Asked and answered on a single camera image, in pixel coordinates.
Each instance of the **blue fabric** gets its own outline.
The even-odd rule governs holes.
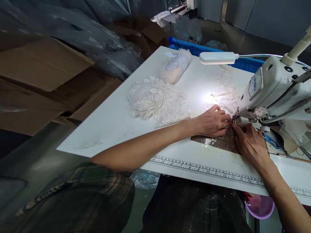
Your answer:
[[[171,49],[175,49],[175,50],[189,49],[191,54],[197,57],[200,55],[201,52],[223,52],[218,49],[213,49],[210,47],[193,44],[193,43],[179,40],[173,37],[169,37],[168,40],[170,43],[169,47]],[[254,59],[254,58],[239,58],[231,66],[241,69],[241,70],[248,71],[248,72],[256,73],[256,71],[259,69],[259,67],[262,66],[263,63],[264,61]]]

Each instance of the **concrete floor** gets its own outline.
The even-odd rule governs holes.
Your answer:
[[[226,23],[223,7],[221,24],[200,19],[203,34],[203,44],[211,39],[227,44],[228,50],[239,54],[272,53],[283,55],[290,51],[290,47],[269,41],[254,35],[246,34],[240,29]],[[311,63],[311,55],[303,53],[299,59]],[[19,148],[0,160],[0,176],[21,179],[27,182],[24,189],[10,196],[10,200],[0,208],[0,222],[11,217],[28,200],[33,198],[47,182],[58,174],[71,169],[87,158],[57,151],[57,146],[74,130],[68,126],[50,123],[41,132],[26,141]],[[123,232],[138,232],[142,228],[142,215],[147,207],[154,190],[137,189],[132,213]],[[264,227],[262,224],[276,227]],[[261,221],[260,227],[265,229],[279,229],[280,222],[277,212],[268,220]]]

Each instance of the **pink basket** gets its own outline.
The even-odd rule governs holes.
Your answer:
[[[253,209],[245,202],[245,207],[249,213],[260,220],[267,219],[271,216],[274,210],[274,202],[271,197],[261,196],[260,208]]]

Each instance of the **sewing machine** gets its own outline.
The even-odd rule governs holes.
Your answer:
[[[263,124],[262,132],[269,132],[267,123],[287,117],[311,120],[311,68],[297,61],[311,43],[311,26],[299,43],[284,56],[270,54],[238,55],[219,53],[220,57],[200,54],[203,64],[232,64],[238,57],[269,56],[249,81],[236,106],[233,121],[239,117]],[[256,115],[256,110],[264,110]]]

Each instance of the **table surface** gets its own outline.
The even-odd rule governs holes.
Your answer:
[[[171,58],[164,54],[168,51],[176,52],[162,46],[154,52],[57,150],[92,157],[111,146],[155,130],[156,121],[153,118],[142,120],[131,116],[128,92],[136,81],[149,76],[160,76],[163,68],[171,61]],[[192,56],[189,67],[176,83],[177,89],[188,94],[188,100],[183,108],[186,111],[191,110],[192,117],[205,111],[202,107],[205,102],[211,103],[211,88],[218,86],[215,78],[221,76],[223,71],[224,69],[219,65],[203,65],[198,57]],[[253,73],[234,68],[233,78],[238,93],[243,92],[252,76]],[[282,149],[276,150],[269,147],[269,144],[268,148],[273,153],[285,153]],[[168,146],[159,155],[185,161],[191,160],[195,163],[208,164],[209,166],[221,167],[224,170],[233,170],[241,174],[260,177],[240,155],[191,141],[190,138]],[[303,188],[310,197],[298,196],[299,200],[303,204],[311,205],[311,180],[309,179],[311,164],[273,154],[270,156],[288,185]],[[194,173],[169,169],[151,163],[146,163],[142,168],[228,188],[269,195],[266,189],[245,186],[212,177],[197,176]]]

